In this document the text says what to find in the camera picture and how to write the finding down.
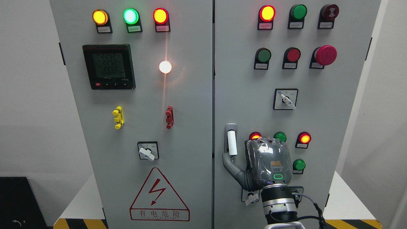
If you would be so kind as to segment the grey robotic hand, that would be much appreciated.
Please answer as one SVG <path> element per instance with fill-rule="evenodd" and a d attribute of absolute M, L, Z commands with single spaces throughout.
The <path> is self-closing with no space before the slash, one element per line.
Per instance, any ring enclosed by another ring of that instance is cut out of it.
<path fill-rule="evenodd" d="M 223 165 L 229 174 L 247 191 L 258 191 L 274 184 L 288 185 L 292 178 L 292 163 L 286 142 L 261 137 L 246 143 L 250 170 L 236 166 L 228 153 L 223 153 Z"/>

